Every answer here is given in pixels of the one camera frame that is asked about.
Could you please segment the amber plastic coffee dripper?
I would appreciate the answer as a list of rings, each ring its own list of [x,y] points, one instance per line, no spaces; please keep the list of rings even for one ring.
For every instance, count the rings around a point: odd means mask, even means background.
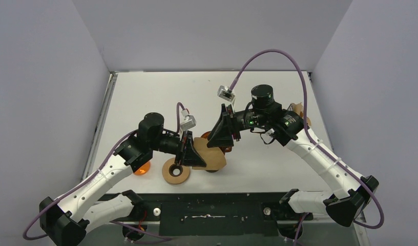
[[[216,145],[223,152],[223,154],[229,153],[232,151],[233,138],[231,135],[226,135],[226,136],[217,135],[213,137],[211,131],[207,131],[203,133],[200,137],[208,140],[209,143],[211,143],[212,145]]]

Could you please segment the brown paper coffee filter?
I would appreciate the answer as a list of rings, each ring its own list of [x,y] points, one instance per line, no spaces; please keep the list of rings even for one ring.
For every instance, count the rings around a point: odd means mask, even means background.
[[[206,162],[206,167],[192,167],[193,170],[216,170],[216,169],[223,169],[226,164],[226,158],[223,152],[218,148],[208,148],[207,147],[208,140],[195,137],[194,138],[194,148],[198,152],[198,154],[204,159]]]

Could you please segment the orange coffee filter box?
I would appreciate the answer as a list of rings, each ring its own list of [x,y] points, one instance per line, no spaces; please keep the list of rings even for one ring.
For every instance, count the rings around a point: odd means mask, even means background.
[[[292,128],[292,127],[303,127],[304,122],[307,123],[307,128],[311,127],[311,120],[309,117],[304,117],[305,108],[302,103],[295,104],[291,103],[288,108],[286,109],[287,113],[284,116],[285,124]]]

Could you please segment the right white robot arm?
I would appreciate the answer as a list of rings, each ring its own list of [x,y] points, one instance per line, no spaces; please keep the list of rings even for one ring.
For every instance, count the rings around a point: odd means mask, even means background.
[[[303,159],[329,186],[329,191],[290,190],[282,199],[295,213],[326,214],[337,224],[349,227],[371,200],[379,182],[350,169],[318,139],[294,111],[275,102],[270,85],[257,85],[243,111],[222,105],[220,117],[208,136],[207,147],[229,148],[240,132],[259,128]]]

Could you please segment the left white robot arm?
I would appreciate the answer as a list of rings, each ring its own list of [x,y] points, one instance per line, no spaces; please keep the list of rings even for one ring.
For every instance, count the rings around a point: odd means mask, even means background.
[[[154,151],[174,155],[173,161],[179,165],[206,167],[193,147],[190,129],[196,120],[188,110],[182,114],[181,133],[165,129],[161,114],[146,114],[137,130],[119,140],[90,177],[55,200],[45,198],[39,205],[39,222],[47,236],[56,245],[78,245],[90,231],[115,219],[139,219],[143,215],[142,200],[132,190],[102,203],[97,201],[151,160]]]

